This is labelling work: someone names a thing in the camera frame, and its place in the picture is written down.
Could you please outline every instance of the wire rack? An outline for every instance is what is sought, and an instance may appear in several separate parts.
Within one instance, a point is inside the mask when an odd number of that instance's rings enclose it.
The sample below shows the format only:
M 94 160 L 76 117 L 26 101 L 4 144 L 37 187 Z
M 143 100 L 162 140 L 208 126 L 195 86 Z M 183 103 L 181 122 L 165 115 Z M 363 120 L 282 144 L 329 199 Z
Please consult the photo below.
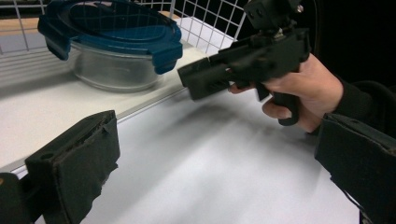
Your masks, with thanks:
M 182 39 L 208 55 L 228 48 L 245 20 L 248 0 L 136 0 L 175 20 Z M 38 16 L 50 0 L 0 0 L 0 57 L 46 50 Z

